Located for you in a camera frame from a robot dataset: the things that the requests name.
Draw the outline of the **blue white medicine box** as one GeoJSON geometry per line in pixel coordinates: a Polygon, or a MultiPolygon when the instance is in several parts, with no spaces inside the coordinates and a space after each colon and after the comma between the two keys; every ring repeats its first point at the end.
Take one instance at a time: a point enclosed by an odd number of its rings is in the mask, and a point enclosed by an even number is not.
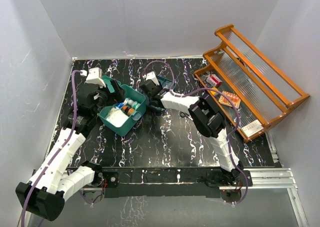
{"type": "Polygon", "coordinates": [[[130,98],[125,98],[124,102],[118,103],[116,107],[122,109],[129,102],[129,100],[130,98]]]}

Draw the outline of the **green medicine box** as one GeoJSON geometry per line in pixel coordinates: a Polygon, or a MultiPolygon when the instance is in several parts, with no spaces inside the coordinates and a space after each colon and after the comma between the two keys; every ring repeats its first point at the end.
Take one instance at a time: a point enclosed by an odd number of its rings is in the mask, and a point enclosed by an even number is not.
{"type": "Polygon", "coordinates": [[[99,118],[106,127],[124,137],[145,114],[146,97],[126,84],[119,85],[125,90],[124,101],[105,106],[99,118]]]}

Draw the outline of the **dark teal divider tray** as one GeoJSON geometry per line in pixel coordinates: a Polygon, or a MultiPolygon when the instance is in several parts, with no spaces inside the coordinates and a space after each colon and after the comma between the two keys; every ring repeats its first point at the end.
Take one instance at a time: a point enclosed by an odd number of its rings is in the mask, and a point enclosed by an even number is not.
{"type": "MultiPolygon", "coordinates": [[[[157,77],[158,82],[162,85],[162,87],[163,87],[164,89],[169,89],[170,86],[171,86],[171,84],[173,83],[173,81],[172,81],[171,79],[167,79],[167,78],[162,77],[162,76],[160,76],[160,75],[156,75],[156,77],[157,77]]],[[[163,112],[163,111],[165,110],[164,108],[161,108],[161,107],[157,107],[157,106],[155,106],[155,105],[152,105],[149,98],[148,98],[148,100],[146,100],[146,106],[147,106],[149,109],[151,109],[151,110],[153,110],[153,111],[155,111],[155,112],[158,112],[158,113],[163,112]]]]}

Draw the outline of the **white medicine bottle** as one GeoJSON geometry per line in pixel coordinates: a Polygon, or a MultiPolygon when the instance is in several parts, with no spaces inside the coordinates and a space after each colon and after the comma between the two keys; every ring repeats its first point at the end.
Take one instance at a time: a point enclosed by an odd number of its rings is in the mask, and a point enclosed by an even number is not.
{"type": "Polygon", "coordinates": [[[127,104],[130,105],[134,110],[136,110],[141,104],[137,101],[134,101],[132,99],[129,99],[127,101],[127,104]]]}

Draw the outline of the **brown medicine bottle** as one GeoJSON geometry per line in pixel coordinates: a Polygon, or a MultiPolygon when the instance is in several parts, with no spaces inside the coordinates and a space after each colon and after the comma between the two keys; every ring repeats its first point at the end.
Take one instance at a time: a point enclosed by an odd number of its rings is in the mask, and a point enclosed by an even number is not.
{"type": "Polygon", "coordinates": [[[136,110],[133,109],[132,107],[129,107],[127,105],[125,105],[123,108],[122,108],[123,112],[127,115],[127,116],[131,116],[136,110]]]}

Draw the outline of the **white gauze pack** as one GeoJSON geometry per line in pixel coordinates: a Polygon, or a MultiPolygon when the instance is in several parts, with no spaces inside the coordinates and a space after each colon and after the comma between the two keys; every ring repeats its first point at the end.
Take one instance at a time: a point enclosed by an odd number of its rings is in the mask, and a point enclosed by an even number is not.
{"type": "Polygon", "coordinates": [[[129,117],[119,108],[113,107],[105,117],[111,125],[119,128],[121,127],[129,117]]]}

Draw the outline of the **small metal scissors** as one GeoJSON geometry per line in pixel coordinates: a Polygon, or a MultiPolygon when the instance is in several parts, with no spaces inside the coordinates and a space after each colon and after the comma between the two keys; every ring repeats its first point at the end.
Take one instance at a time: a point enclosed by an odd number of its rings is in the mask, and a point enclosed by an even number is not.
{"type": "Polygon", "coordinates": [[[181,117],[181,118],[188,118],[189,120],[193,120],[193,118],[189,115],[189,114],[187,114],[187,113],[185,113],[185,112],[179,112],[179,116],[181,117]]]}

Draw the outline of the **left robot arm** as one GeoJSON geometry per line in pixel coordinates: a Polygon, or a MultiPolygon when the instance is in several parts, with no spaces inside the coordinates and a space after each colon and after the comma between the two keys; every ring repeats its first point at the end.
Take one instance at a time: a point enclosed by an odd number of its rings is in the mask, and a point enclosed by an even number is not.
{"type": "Polygon", "coordinates": [[[64,172],[75,152],[85,142],[97,124],[99,113],[125,99],[125,90],[114,78],[108,85],[87,83],[73,91],[73,110],[65,120],[58,140],[40,168],[28,182],[20,182],[15,193],[22,206],[21,217],[30,212],[48,221],[54,221],[62,212],[65,202],[85,185],[99,186],[103,182],[102,167],[85,161],[67,177],[64,172]]]}

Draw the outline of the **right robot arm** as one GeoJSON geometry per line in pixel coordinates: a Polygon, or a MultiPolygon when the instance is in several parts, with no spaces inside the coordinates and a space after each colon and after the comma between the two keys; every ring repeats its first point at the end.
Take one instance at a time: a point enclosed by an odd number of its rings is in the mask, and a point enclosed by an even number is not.
{"type": "Polygon", "coordinates": [[[229,142],[224,114],[210,94],[179,94],[151,79],[146,80],[140,89],[152,106],[176,110],[190,116],[197,131],[213,146],[223,181],[230,186],[240,181],[243,165],[229,142]]]}

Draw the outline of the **red white small box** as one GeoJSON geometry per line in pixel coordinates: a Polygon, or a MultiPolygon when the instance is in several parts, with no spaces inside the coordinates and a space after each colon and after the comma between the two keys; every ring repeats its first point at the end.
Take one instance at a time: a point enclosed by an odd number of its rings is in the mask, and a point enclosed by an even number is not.
{"type": "Polygon", "coordinates": [[[223,83],[223,81],[216,74],[210,74],[206,78],[206,82],[215,88],[218,88],[223,83]]]}

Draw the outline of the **orange patterned card pack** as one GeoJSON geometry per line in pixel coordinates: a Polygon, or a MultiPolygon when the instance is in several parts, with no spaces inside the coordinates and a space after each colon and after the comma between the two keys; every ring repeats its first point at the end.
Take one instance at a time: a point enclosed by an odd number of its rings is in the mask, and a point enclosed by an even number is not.
{"type": "Polygon", "coordinates": [[[240,107],[241,104],[241,99],[234,93],[228,92],[228,91],[223,91],[223,95],[220,95],[218,102],[221,105],[232,107],[233,105],[235,106],[236,109],[240,107]]]}

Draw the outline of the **orange wooden shelf rack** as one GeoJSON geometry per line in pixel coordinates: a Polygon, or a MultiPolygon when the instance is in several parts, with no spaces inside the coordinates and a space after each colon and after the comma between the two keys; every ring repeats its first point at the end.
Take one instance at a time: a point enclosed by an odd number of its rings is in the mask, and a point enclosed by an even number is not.
{"type": "Polygon", "coordinates": [[[233,24],[218,28],[214,34],[221,43],[203,54],[207,65],[196,70],[194,76],[208,88],[206,79],[215,74],[222,80],[220,92],[234,93],[241,99],[237,131],[245,142],[275,127],[310,97],[233,24]],[[246,137],[241,128],[255,120],[260,121],[263,130],[246,137]]]}

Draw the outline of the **white label box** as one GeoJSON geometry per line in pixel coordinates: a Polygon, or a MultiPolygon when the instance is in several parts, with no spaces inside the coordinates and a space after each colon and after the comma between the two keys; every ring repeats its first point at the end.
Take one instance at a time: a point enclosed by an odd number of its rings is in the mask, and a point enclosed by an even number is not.
{"type": "Polygon", "coordinates": [[[242,132],[245,134],[247,138],[250,138],[251,136],[259,133],[263,129],[264,127],[258,119],[252,121],[251,123],[241,128],[242,132]]]}

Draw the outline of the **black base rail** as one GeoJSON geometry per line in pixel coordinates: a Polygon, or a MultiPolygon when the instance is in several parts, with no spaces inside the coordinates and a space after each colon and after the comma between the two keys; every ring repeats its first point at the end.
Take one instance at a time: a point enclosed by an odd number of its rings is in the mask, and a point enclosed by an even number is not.
{"type": "Polygon", "coordinates": [[[239,199],[240,191],[253,185],[248,170],[220,167],[100,167],[93,188],[105,198],[121,197],[190,197],[239,199]]]}

